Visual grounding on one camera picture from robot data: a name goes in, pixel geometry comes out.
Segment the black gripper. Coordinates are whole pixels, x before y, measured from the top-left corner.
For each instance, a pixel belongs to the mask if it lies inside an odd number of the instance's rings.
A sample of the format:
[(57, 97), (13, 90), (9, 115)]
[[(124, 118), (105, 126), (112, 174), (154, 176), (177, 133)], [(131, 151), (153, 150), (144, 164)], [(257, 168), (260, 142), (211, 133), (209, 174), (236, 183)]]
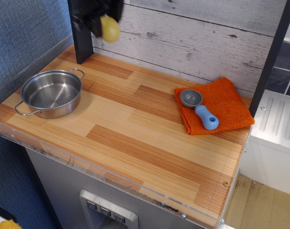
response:
[(107, 15), (119, 22), (123, 7), (123, 0), (74, 0), (72, 3), (73, 26), (78, 31), (87, 28), (95, 37), (102, 37), (101, 17)]

